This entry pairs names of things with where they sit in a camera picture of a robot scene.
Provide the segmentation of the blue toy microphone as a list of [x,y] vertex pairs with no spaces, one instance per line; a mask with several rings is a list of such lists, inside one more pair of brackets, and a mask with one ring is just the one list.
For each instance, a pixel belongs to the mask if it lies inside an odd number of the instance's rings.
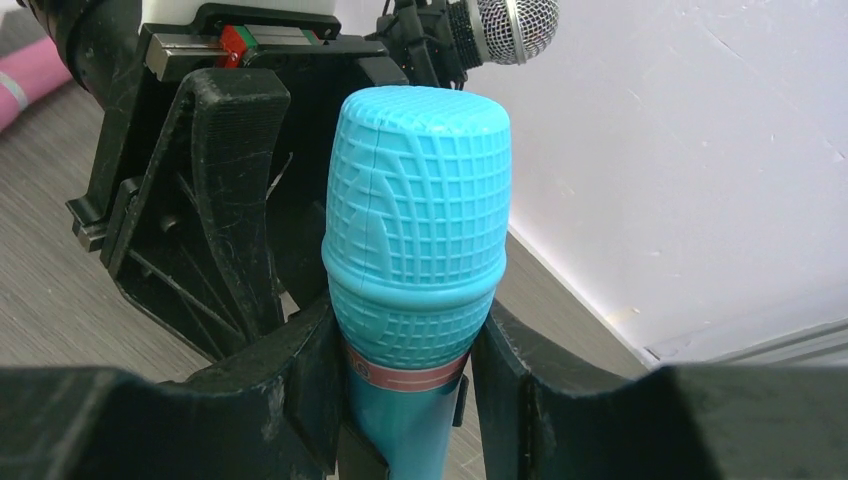
[[460,90],[343,102],[322,260],[355,423],[392,479],[439,479],[463,371],[507,265],[511,121]]

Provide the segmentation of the black glitter microphone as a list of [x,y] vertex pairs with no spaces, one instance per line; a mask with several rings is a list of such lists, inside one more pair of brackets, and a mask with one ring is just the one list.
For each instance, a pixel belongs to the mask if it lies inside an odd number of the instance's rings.
[[522,65],[551,45],[559,25],[556,0],[467,0],[447,5],[462,68]]

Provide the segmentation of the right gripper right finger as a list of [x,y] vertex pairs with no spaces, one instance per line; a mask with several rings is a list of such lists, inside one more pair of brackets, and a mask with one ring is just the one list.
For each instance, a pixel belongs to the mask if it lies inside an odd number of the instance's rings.
[[495,304],[472,349],[491,479],[843,479],[843,367],[664,366],[630,380]]

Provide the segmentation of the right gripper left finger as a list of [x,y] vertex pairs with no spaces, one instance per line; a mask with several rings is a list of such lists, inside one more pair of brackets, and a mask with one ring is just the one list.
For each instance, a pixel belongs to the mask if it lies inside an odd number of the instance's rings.
[[340,334],[321,297],[181,383],[115,368],[5,368],[5,479],[384,479],[353,425]]

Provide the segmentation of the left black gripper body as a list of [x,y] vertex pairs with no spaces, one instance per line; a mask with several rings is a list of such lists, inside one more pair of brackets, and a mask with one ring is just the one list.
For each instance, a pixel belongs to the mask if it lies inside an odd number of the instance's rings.
[[185,26],[140,19],[141,3],[66,7],[67,66],[105,112],[88,190],[69,203],[75,232],[107,268],[103,252],[120,186],[144,175],[184,78],[210,68],[267,69],[291,96],[266,194],[274,286],[279,300],[288,292],[310,304],[327,282],[320,244],[342,101],[366,86],[400,83],[403,74],[382,44],[344,35],[334,14],[205,7]]

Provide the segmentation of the black tripod shock mount stand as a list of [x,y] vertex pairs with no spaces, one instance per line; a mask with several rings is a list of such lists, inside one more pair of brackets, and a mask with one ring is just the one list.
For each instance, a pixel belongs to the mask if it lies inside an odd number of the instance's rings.
[[397,1],[366,38],[383,43],[412,85],[462,90],[482,64],[465,1]]

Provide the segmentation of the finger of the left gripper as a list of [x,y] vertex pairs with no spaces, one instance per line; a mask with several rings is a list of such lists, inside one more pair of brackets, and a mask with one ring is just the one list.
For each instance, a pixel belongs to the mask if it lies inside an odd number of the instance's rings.
[[214,361],[282,324],[266,194],[290,100],[267,69],[190,73],[115,200],[103,258],[118,290]]

